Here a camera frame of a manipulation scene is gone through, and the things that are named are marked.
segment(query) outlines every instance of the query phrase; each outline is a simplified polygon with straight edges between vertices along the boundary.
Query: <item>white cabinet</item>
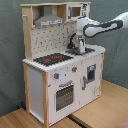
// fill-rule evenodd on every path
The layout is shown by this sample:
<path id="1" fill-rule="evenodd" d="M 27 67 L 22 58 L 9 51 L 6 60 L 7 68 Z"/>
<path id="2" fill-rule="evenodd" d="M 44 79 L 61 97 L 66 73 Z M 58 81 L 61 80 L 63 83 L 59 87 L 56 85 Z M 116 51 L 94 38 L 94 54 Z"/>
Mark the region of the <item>white cabinet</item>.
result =
<path id="1" fill-rule="evenodd" d="M 79 17 L 82 16 L 89 17 L 90 3 L 67 4 L 66 9 L 66 21 L 77 20 Z"/>
<path id="2" fill-rule="evenodd" d="M 102 54 L 82 61 L 80 107 L 99 97 Z"/>

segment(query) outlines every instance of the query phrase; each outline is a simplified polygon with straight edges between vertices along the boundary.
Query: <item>pegboard backsplash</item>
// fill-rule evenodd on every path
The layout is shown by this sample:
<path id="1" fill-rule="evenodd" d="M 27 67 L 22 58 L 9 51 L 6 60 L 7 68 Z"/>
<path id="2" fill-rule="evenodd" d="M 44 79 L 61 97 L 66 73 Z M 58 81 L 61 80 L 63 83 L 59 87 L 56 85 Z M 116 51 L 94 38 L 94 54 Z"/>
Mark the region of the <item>pegboard backsplash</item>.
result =
<path id="1" fill-rule="evenodd" d="M 70 37 L 75 32 L 76 22 L 33 28 L 31 31 L 33 58 L 66 50 Z"/>

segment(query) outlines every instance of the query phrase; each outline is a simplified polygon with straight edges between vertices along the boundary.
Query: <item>microwave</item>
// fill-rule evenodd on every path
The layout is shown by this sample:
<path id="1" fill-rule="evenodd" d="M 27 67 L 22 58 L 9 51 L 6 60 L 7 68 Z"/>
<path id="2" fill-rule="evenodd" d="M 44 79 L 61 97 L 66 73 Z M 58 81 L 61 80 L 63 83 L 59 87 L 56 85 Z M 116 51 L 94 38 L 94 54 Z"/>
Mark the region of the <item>microwave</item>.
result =
<path id="1" fill-rule="evenodd" d="M 89 17 L 90 4 L 67 5 L 67 21 L 77 20 L 79 17 Z"/>

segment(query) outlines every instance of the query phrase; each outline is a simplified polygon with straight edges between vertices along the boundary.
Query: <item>control knob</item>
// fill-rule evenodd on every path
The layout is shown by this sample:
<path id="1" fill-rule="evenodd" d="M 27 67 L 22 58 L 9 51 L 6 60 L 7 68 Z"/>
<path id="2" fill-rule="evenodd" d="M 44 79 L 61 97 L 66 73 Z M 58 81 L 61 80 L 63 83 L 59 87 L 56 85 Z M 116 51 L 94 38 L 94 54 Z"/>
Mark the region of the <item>control knob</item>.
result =
<path id="1" fill-rule="evenodd" d="M 55 79 L 59 79 L 59 74 L 58 74 L 58 73 L 55 73 L 55 74 L 54 74 L 54 78 L 55 78 Z"/>
<path id="2" fill-rule="evenodd" d="M 72 68 L 72 71 L 73 71 L 73 72 L 76 72 L 76 70 L 77 70 L 77 67 L 73 67 L 73 68 Z"/>

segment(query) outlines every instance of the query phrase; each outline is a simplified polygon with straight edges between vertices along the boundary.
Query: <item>stovetop burner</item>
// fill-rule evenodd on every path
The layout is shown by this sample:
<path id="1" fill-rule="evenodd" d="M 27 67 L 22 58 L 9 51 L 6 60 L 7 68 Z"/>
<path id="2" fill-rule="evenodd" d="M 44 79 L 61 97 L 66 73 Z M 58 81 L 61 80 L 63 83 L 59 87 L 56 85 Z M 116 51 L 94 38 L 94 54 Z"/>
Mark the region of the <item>stovetop burner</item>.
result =
<path id="1" fill-rule="evenodd" d="M 69 60 L 69 59 L 73 59 L 73 57 L 70 57 L 70 56 L 67 56 L 67 55 L 64 55 L 64 54 L 61 54 L 61 53 L 54 53 L 54 54 L 51 54 L 51 55 L 36 58 L 33 61 L 37 62 L 37 63 L 40 63 L 40 64 L 43 64 L 45 66 L 50 66 L 50 65 L 53 65 L 53 64 L 56 64 L 56 63 L 60 63 L 60 62 Z"/>

